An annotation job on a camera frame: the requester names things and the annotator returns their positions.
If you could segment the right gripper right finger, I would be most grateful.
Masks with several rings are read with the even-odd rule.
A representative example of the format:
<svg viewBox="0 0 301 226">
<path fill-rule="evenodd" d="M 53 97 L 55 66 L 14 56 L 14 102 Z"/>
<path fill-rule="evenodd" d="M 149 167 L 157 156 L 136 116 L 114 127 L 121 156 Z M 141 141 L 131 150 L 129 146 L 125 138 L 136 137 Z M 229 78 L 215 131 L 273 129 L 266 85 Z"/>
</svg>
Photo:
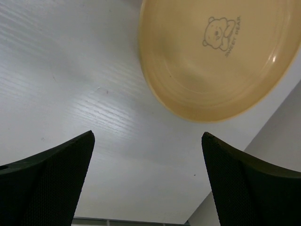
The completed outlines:
<svg viewBox="0 0 301 226">
<path fill-rule="evenodd" d="M 301 174 L 240 151 L 214 135 L 202 150 L 222 226 L 299 226 Z"/>
</svg>

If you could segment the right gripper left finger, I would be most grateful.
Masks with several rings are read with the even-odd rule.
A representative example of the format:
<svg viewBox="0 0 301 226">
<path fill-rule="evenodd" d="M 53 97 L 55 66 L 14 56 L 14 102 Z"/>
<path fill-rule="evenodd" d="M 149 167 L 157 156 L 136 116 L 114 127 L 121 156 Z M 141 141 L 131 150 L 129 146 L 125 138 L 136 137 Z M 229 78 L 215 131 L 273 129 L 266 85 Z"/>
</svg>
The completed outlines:
<svg viewBox="0 0 301 226">
<path fill-rule="evenodd" d="M 2 226 L 70 226 L 95 145 L 87 131 L 0 167 Z"/>
</svg>

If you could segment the yellow bear plate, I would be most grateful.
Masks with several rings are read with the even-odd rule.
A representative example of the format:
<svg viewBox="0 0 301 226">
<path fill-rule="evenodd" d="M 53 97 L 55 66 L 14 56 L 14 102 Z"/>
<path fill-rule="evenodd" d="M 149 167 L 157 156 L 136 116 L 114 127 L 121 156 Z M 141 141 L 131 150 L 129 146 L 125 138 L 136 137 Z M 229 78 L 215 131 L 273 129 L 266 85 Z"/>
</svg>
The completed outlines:
<svg viewBox="0 0 301 226">
<path fill-rule="evenodd" d="M 143 75 L 168 110 L 217 122 L 256 105 L 301 47 L 298 0 L 145 0 L 138 44 Z"/>
</svg>

